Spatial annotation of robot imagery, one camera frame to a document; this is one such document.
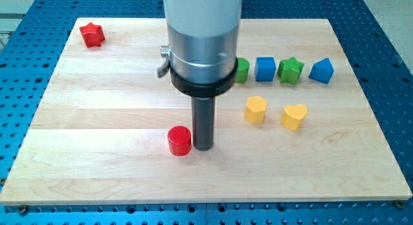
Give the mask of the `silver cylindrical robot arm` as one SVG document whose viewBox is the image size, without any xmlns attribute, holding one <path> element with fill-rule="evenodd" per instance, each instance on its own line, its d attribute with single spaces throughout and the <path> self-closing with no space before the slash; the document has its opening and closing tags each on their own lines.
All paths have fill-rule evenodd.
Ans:
<svg viewBox="0 0 413 225">
<path fill-rule="evenodd" d="M 157 76 L 191 97 L 215 97 L 232 87 L 242 0 L 163 0 L 168 44 Z"/>
</svg>

